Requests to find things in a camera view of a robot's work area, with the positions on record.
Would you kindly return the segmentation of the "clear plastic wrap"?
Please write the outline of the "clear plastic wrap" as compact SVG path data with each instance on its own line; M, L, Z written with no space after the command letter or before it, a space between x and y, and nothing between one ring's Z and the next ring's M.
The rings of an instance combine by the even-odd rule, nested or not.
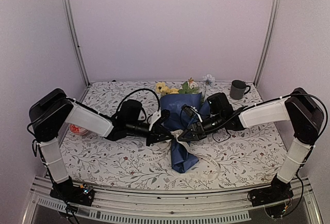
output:
M149 163L160 162L167 158L170 161L171 169L176 174L186 173L192 175L191 171L193 167L201 161L207 162L208 165L213 166L213 171L210 173L211 176L196 176L196 178L207 178L210 180L216 179L220 174L220 165L210 156L203 155L201 153L194 152L189 143L185 141L179 141L178 137L183 133L183 130L176 130L171 132L174 135L172 139L167 139L151 145L152 148L158 148L156 154L145 158L144 160Z

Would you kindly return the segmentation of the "white fake flower stem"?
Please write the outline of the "white fake flower stem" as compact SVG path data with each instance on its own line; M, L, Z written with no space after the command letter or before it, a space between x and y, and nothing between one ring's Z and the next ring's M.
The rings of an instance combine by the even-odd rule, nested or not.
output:
M199 85L191 77L185 81L179 89L179 94L198 94L200 92Z

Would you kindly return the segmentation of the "pale blue fake flower stem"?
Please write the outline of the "pale blue fake flower stem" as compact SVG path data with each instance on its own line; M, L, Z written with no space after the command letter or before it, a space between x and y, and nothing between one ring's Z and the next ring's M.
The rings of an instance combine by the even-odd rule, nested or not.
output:
M208 88L208 86L211 86L213 83L215 83L216 79L215 77L213 77L211 74L207 74L205 76L202 77L202 102L205 101L205 95L206 95L206 90Z

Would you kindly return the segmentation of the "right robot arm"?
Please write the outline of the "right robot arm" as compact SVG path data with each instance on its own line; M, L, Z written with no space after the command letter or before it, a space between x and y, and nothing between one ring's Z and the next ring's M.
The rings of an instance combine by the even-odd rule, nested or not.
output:
M238 109L233 109L222 92L209 96L207 103L211 116L189 125L179 135L178 141L200 141L222 128L243 131L269 123L291 126L292 141L284 163L267 190L258 194L259 197L267 196L270 201L278 201L289 191L293 177L309 159L329 121L323 101L301 87L290 94Z

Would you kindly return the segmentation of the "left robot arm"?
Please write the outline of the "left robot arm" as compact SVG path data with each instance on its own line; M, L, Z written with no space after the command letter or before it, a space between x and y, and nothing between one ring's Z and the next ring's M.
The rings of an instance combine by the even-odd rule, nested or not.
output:
M27 131L33 136L34 154L40 154L43 165L56 191L65 200L73 200L77 190L73 186L63 160L59 133L64 126L75 127L78 136L94 133L110 141L127 136L143 137L146 145L170 140L173 135L162 124L170 115L160 106L148 116L143 105L129 93L117 106L112 116L105 115L89 107L56 88L32 105L28 111L30 123Z

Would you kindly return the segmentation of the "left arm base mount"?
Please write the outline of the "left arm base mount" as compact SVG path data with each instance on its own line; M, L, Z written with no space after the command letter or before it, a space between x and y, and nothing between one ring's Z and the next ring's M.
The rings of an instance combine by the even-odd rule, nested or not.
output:
M63 202L91 206L95 191L93 188L81 188L80 186L60 183L53 186L50 196L62 200Z

